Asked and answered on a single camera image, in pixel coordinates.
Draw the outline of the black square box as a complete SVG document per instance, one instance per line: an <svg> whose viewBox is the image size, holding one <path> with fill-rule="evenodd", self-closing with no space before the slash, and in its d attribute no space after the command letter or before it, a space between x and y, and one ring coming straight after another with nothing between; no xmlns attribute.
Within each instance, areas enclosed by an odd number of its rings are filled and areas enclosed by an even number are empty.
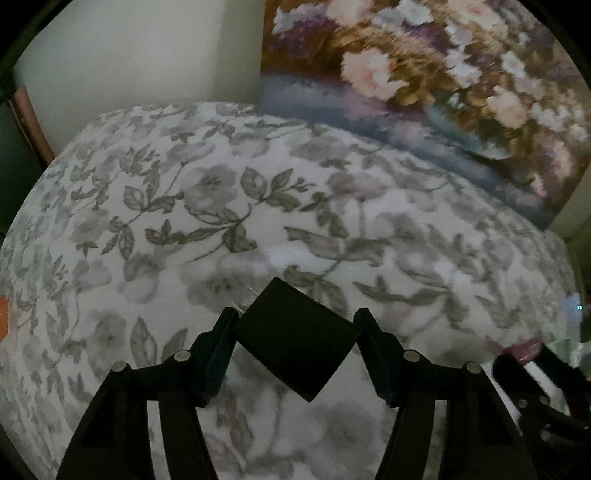
<svg viewBox="0 0 591 480"><path fill-rule="evenodd" d="M240 318L238 343L311 402L356 344L353 323L273 278Z"/></svg>

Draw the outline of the white power strip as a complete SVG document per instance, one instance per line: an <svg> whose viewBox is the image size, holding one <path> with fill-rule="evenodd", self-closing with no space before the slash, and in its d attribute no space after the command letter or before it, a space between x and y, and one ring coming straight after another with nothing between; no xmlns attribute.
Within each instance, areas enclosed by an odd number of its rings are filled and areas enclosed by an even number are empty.
<svg viewBox="0 0 591 480"><path fill-rule="evenodd" d="M566 319L568 338L580 342L581 323L583 320L583 305L579 293L573 293L562 300L561 308Z"/></svg>

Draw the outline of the orange cardboard box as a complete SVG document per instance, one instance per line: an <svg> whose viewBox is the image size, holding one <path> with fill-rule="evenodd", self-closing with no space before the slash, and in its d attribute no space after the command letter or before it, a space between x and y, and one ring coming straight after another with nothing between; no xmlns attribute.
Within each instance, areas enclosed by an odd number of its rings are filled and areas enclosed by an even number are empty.
<svg viewBox="0 0 591 480"><path fill-rule="evenodd" d="M0 297L0 341L8 335L9 326L9 302L5 297Z"/></svg>

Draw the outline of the grey floral tablecloth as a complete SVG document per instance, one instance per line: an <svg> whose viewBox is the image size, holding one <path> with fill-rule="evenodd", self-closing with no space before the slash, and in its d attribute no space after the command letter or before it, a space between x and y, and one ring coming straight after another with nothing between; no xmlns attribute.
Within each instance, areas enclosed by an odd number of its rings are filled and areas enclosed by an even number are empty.
<svg viewBox="0 0 591 480"><path fill-rule="evenodd" d="M99 116L1 248L1 422L40 479L111 366L160 363L273 278L431 361L566 337L566 247L403 147L232 103Z"/></svg>

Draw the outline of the floral painting canvas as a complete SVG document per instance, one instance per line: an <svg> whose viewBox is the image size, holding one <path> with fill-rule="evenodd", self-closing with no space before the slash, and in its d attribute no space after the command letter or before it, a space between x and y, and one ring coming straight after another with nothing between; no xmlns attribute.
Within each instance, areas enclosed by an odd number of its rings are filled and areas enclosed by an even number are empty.
<svg viewBox="0 0 591 480"><path fill-rule="evenodd" d="M590 89L518 1L270 1L259 104L456 173L539 228L590 162Z"/></svg>

